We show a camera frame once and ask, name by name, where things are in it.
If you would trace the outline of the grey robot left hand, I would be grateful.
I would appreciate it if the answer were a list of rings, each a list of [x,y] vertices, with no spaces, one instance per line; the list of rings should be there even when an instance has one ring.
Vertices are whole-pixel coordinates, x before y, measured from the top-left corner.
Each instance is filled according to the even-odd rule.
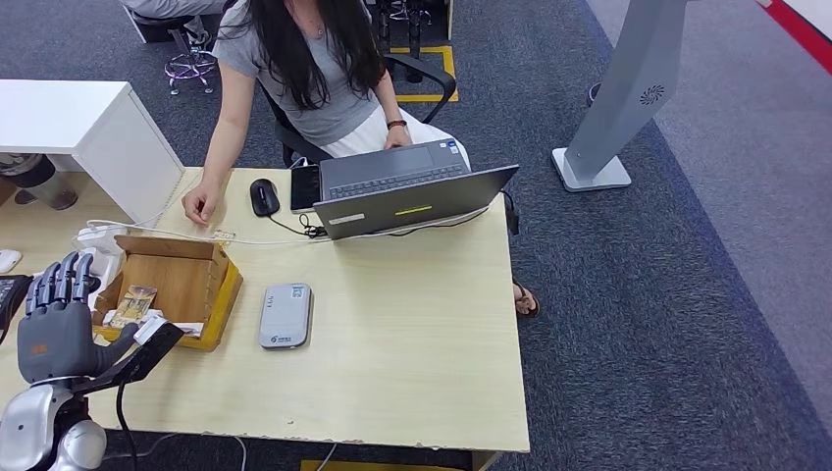
[[[134,343],[136,323],[126,324],[107,345],[93,341],[88,297],[100,284],[91,273],[93,261],[92,254],[73,251],[47,266],[29,285],[17,335],[19,370],[28,383],[95,378]]]

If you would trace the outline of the person's right hand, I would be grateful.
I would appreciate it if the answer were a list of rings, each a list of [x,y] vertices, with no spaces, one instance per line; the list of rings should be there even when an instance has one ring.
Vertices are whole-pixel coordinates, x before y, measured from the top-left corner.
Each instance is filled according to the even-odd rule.
[[[223,190],[219,183],[200,182],[182,197],[185,216],[197,225],[207,226],[222,196]]]

